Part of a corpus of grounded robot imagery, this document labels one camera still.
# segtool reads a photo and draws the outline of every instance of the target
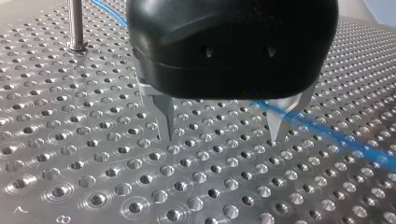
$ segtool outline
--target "perforated metal plate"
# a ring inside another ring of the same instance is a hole
[[[396,174],[304,126],[272,143],[247,102],[175,100],[159,141],[126,30],[85,1],[73,54],[67,20],[59,7],[0,35],[1,223],[396,223]],[[395,43],[342,19],[302,115],[396,153]]]

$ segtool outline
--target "blue tube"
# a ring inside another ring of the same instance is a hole
[[[117,19],[121,23],[121,25],[123,25],[125,28],[128,28],[128,24],[126,23],[126,20],[123,17],[121,17],[116,11],[106,6],[105,4],[99,2],[98,0],[91,0],[91,2],[99,6],[104,11],[110,13],[115,19]]]

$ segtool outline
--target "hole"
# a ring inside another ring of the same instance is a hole
[[[179,212],[178,210],[170,210],[166,216],[168,217],[169,220],[171,221],[179,221],[181,219],[181,212]]]
[[[298,178],[297,173],[292,170],[285,171],[285,176],[289,180],[296,180]]]
[[[97,162],[105,162],[108,161],[109,158],[110,156],[105,152],[100,152],[93,155],[93,160]]]
[[[118,173],[120,172],[119,169],[117,168],[110,168],[108,170],[105,171],[105,175],[108,177],[114,177],[116,176]]]
[[[342,220],[344,224],[355,224],[355,221],[350,217],[343,217]]]
[[[62,197],[62,196],[64,196],[65,194],[66,194],[66,192],[67,192],[67,189],[66,188],[55,188],[53,191],[52,191],[52,196],[54,196],[55,198],[60,198],[60,197]]]
[[[279,178],[273,178],[271,181],[278,188],[282,188],[282,187],[285,186],[285,181],[283,181],[283,180],[281,180]]]
[[[120,154],[127,154],[128,152],[131,151],[131,148],[130,147],[119,147],[119,148],[117,148],[117,151]]]
[[[98,206],[101,205],[102,203],[104,203],[106,200],[105,196],[98,194],[98,195],[93,195],[90,199],[90,203]]]
[[[335,197],[336,199],[338,199],[338,200],[344,200],[344,199],[346,198],[346,195],[345,195],[343,192],[338,191],[338,190],[334,191],[334,192],[332,193],[332,195],[334,195],[334,197]]]
[[[275,219],[269,213],[262,213],[262,214],[260,214],[260,223],[261,224],[275,224]]]
[[[187,184],[186,183],[184,183],[184,182],[176,182],[176,184],[174,185],[174,187],[175,187],[175,190],[178,190],[178,191],[184,191],[184,190],[186,190],[187,189]]]
[[[152,152],[148,156],[152,161],[157,161],[161,158],[161,154],[158,152]]]
[[[193,140],[186,140],[186,141],[184,142],[184,145],[185,145],[186,147],[195,147],[195,141],[193,141]]]
[[[213,217],[209,217],[207,219],[205,219],[205,224],[219,224],[218,220],[213,218]]]
[[[257,187],[257,193],[263,198],[268,198],[271,196],[271,190],[265,186]]]
[[[375,206],[375,201],[370,197],[363,197],[363,202],[371,207]]]
[[[164,203],[168,199],[168,194],[163,190],[156,190],[151,194],[151,199],[155,203]]]
[[[233,205],[227,205],[223,208],[223,213],[226,217],[237,218],[239,216],[239,210]]]
[[[142,175],[140,176],[140,182],[142,184],[149,184],[152,181],[152,176],[151,175]]]
[[[79,170],[83,166],[84,166],[84,162],[82,162],[82,161],[75,161],[70,164],[70,168],[72,168],[73,170]]]
[[[302,204],[304,202],[303,196],[299,193],[292,193],[289,195],[290,201],[294,204]]]
[[[316,210],[309,211],[309,216],[311,216],[314,220],[322,220],[323,219],[322,214]]]
[[[40,154],[40,155],[36,156],[35,159],[38,162],[45,162],[50,159],[50,155],[49,154]]]
[[[303,185],[303,190],[309,194],[312,194],[315,191],[315,189],[309,185]]]
[[[187,205],[191,211],[197,212],[204,207],[204,203],[199,198],[191,198],[187,201]]]
[[[182,165],[184,167],[189,167],[189,166],[191,166],[191,164],[192,164],[192,161],[188,160],[188,159],[183,159],[180,161],[180,165]]]
[[[164,176],[171,176],[175,173],[175,168],[166,165],[160,168],[160,173]]]
[[[301,171],[304,171],[304,172],[306,172],[306,171],[308,170],[308,166],[305,165],[305,164],[303,164],[303,163],[298,163],[298,164],[297,164],[297,168],[298,168],[299,170],[301,170]]]
[[[192,179],[193,179],[195,182],[197,182],[197,183],[199,183],[199,184],[202,184],[202,183],[206,182],[206,175],[203,174],[203,173],[197,172],[197,173],[194,173],[194,174],[192,175]]]
[[[8,172],[17,172],[23,167],[23,162],[21,161],[11,161],[6,164],[6,170]]]
[[[243,196],[242,197],[242,203],[247,205],[247,206],[251,206],[254,204],[254,199],[250,196]]]
[[[207,192],[207,195],[211,198],[218,198],[220,196],[220,191],[218,189],[210,189]]]
[[[334,202],[332,202],[328,199],[322,200],[320,203],[321,203],[322,207],[327,211],[334,211],[334,209],[335,209]]]
[[[275,205],[275,208],[278,212],[280,213],[288,213],[289,212],[289,208],[287,205],[285,205],[284,203],[277,203]]]
[[[41,176],[43,177],[43,179],[52,180],[52,179],[57,178],[59,176],[59,173],[60,172],[58,169],[50,168],[50,169],[44,170],[41,173]]]
[[[71,156],[77,152],[77,148],[73,146],[68,146],[68,147],[62,147],[61,148],[61,153],[64,156]]]
[[[139,159],[133,159],[127,162],[127,166],[130,169],[137,170],[142,166],[142,161]]]
[[[384,219],[386,219],[391,224],[396,224],[396,215],[391,212],[385,212]]]
[[[221,173],[221,167],[217,165],[212,165],[210,167],[210,170],[215,173],[215,174],[220,174]]]
[[[367,212],[364,208],[362,208],[361,206],[353,206],[352,207],[352,211],[353,213],[355,213],[356,216],[358,217],[367,217]]]
[[[246,179],[246,180],[252,180],[253,179],[253,174],[249,172],[242,172],[241,176]]]
[[[373,188],[371,189],[371,192],[375,195],[377,198],[385,198],[385,193],[382,189],[378,188]]]
[[[133,214],[138,214],[143,209],[143,204],[141,203],[131,203],[128,207],[129,211]]]

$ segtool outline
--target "countersunk hole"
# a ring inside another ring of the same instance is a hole
[[[98,205],[101,205],[102,203],[104,203],[105,200],[106,200],[105,196],[103,196],[101,194],[97,194],[97,195],[93,195],[90,198],[90,203],[95,206],[98,206]]]
[[[262,214],[260,214],[260,223],[261,224],[275,224],[275,219],[269,213],[262,213]]]
[[[303,196],[299,193],[291,193],[289,195],[290,201],[294,204],[302,204],[304,202]]]
[[[322,220],[323,219],[322,214],[316,210],[309,211],[309,216],[311,216],[314,220]]]
[[[190,210],[194,212],[200,211],[204,207],[204,203],[199,198],[190,198],[187,201],[187,205],[189,206]]]
[[[66,194],[66,192],[67,192],[67,189],[66,188],[62,188],[62,187],[60,187],[60,188],[55,188],[53,191],[52,191],[52,196],[54,196],[55,198],[60,198],[60,197],[62,197],[62,196],[64,196],[65,194]]]
[[[246,179],[246,180],[252,180],[253,179],[253,174],[249,172],[242,172],[241,176]]]
[[[361,206],[358,206],[358,205],[353,206],[352,211],[358,217],[367,217],[366,210],[364,208],[362,208]]]
[[[391,212],[385,212],[384,218],[391,224],[396,224],[396,215]]]
[[[110,156],[106,152],[99,152],[93,155],[93,160],[97,162],[105,162],[108,161]]]
[[[138,214],[143,209],[143,204],[141,203],[131,203],[128,207],[129,211],[133,214]]]
[[[187,186],[188,185],[184,182],[176,182],[176,184],[174,185],[177,191],[184,191],[187,189]]]
[[[149,184],[152,181],[152,176],[151,175],[142,175],[140,176],[140,182],[142,184]]]
[[[242,203],[247,205],[247,206],[251,206],[254,204],[254,199],[250,196],[243,196],[242,197]]]
[[[334,211],[334,209],[335,209],[334,202],[332,202],[328,199],[322,200],[320,203],[321,203],[322,207],[327,211]]]
[[[23,167],[22,161],[11,161],[6,164],[6,170],[8,172],[17,172]]]
[[[171,176],[175,173],[175,168],[172,166],[165,165],[160,168],[160,173],[164,176]]]
[[[307,192],[307,193],[310,193],[310,194],[314,193],[314,191],[315,191],[315,189],[312,186],[309,186],[309,185],[303,185],[303,190],[305,192]]]
[[[71,156],[71,155],[75,154],[76,151],[77,151],[77,148],[73,147],[73,146],[62,147],[61,148],[61,153],[64,156]]]
[[[105,171],[106,176],[108,177],[114,177],[120,172],[119,169],[117,168],[109,168],[108,170]]]
[[[130,169],[137,170],[142,166],[142,161],[139,159],[133,159],[127,162],[127,166]]]
[[[265,186],[257,187],[257,193],[263,198],[268,198],[271,196],[271,190]]]
[[[161,158],[161,154],[158,152],[152,152],[148,155],[148,157],[152,160],[152,161],[158,161]]]
[[[70,168],[73,170],[79,170],[84,166],[84,162],[82,161],[75,161],[70,164]]]
[[[50,169],[44,170],[41,173],[41,176],[43,177],[43,179],[52,180],[52,179],[55,179],[56,177],[58,177],[59,173],[60,172],[58,169],[50,168]]]
[[[285,181],[283,181],[279,178],[273,178],[271,181],[278,188],[282,188],[283,186],[285,186]]]
[[[223,208],[223,213],[226,217],[237,218],[239,216],[239,210],[233,205],[227,205]]]
[[[335,197],[336,199],[338,199],[338,200],[344,200],[344,199],[346,198],[346,195],[345,195],[343,192],[338,191],[338,190],[334,191],[334,192],[332,193],[332,195],[334,195],[334,197]]]
[[[40,154],[40,155],[36,156],[35,159],[38,162],[45,162],[45,161],[48,161],[50,159],[50,155],[46,154],[46,153]]]
[[[220,196],[220,191],[218,189],[210,189],[207,192],[207,195],[211,198],[218,198]]]
[[[87,189],[92,187],[96,183],[96,180],[91,175],[83,176],[79,181],[78,184],[80,187]]]
[[[289,208],[287,205],[285,205],[284,203],[277,203],[275,205],[275,208],[278,212],[280,213],[288,213],[289,212]]]
[[[151,194],[151,199],[155,203],[164,203],[168,199],[168,194],[163,190],[156,190]]]
[[[197,183],[199,183],[199,184],[202,184],[202,183],[206,182],[206,175],[203,174],[203,173],[197,172],[197,173],[194,173],[194,174],[192,175],[192,179],[193,179],[195,182],[197,182]]]
[[[221,166],[217,166],[217,165],[212,165],[210,167],[210,170],[215,173],[215,174],[220,174],[221,173]]]
[[[131,148],[130,147],[119,147],[119,148],[117,148],[117,151],[120,154],[127,154],[128,152],[131,151]]]
[[[306,171],[308,170],[308,166],[305,165],[305,164],[303,164],[303,163],[298,163],[298,164],[297,164],[297,168],[298,168],[299,170],[301,170],[301,171],[304,171],[304,172],[306,172]]]
[[[166,216],[168,217],[169,220],[171,221],[179,221],[182,217],[182,214],[178,210],[170,210]]]

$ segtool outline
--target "metal rod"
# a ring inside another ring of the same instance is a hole
[[[74,51],[85,49],[82,26],[81,0],[69,0],[70,43],[69,48]]]

